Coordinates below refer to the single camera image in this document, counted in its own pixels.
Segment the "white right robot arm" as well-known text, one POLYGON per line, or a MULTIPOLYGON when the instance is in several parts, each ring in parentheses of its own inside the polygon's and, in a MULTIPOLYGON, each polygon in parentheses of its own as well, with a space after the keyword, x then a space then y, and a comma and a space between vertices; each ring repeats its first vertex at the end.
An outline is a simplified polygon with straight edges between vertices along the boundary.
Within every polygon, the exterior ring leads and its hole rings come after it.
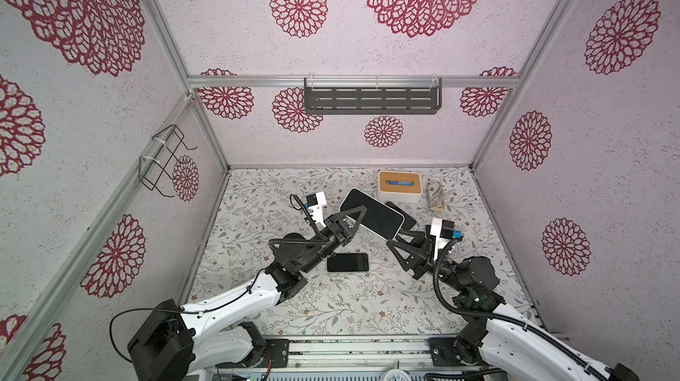
POLYGON ((578 352, 529 321, 496 293, 499 278, 492 261, 473 256, 451 260, 462 235, 432 224, 424 232, 400 231, 388 241, 404 271, 432 277, 444 308, 466 321, 454 336, 432 338, 435 366, 460 369, 458 380, 505 374, 509 380, 636 380, 625 365, 608 366, 578 352))

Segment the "black phone pale green case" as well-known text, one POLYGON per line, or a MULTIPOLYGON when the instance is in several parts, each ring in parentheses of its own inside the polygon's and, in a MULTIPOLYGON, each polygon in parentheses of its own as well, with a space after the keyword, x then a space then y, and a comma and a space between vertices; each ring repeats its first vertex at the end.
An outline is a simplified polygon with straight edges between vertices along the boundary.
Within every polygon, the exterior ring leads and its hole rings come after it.
POLYGON ((366 214, 361 224, 385 240, 393 240, 405 223, 405 216, 358 189, 352 189, 340 204, 341 211, 364 206, 366 214))

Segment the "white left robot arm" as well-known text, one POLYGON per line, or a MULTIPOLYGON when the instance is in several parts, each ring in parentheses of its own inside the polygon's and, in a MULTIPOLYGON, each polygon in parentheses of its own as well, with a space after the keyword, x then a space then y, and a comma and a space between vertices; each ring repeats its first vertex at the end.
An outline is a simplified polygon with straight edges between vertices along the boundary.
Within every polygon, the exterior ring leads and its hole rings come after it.
POLYGON ((148 308, 148 317, 127 344, 140 380, 182 380, 211 366, 255 364, 266 342, 244 319, 293 298, 306 285, 306 273, 349 244, 367 209, 354 207, 329 216, 311 239, 290 233, 268 243, 274 260, 256 276, 211 299, 148 308))

